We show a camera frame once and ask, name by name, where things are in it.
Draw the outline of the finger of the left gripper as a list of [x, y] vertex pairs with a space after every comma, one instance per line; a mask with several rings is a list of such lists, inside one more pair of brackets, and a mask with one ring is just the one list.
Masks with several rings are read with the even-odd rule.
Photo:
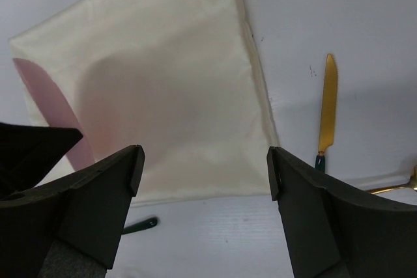
[[36, 186], [83, 138], [75, 128], [1, 123], [1, 196]]

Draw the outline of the pink plate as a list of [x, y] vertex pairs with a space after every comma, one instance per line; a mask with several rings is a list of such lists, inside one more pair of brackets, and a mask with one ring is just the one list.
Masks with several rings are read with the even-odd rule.
[[[42, 67], [32, 61], [21, 58], [14, 58], [13, 63], [31, 98], [49, 126], [54, 128], [74, 128], [81, 133], [84, 132], [61, 89]], [[86, 136], [83, 136], [67, 152], [66, 156], [76, 171], [86, 168], [95, 162]]]

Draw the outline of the cream cloth placemat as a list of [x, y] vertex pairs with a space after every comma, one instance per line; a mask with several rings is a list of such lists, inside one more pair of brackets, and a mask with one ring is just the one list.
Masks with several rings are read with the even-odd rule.
[[134, 203], [269, 194], [278, 138], [244, 0], [80, 0], [9, 44], [61, 89], [95, 162], [143, 147]]

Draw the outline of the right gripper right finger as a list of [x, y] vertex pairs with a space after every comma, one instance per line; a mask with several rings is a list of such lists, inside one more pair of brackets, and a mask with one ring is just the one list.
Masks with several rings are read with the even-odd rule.
[[295, 277], [415, 277], [416, 207], [322, 173], [280, 147], [266, 157]]

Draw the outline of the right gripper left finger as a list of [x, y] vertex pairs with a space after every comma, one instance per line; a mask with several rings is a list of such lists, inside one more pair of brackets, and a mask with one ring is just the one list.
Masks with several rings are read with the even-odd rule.
[[128, 146], [1, 200], [2, 277], [104, 277], [115, 261], [145, 153]]

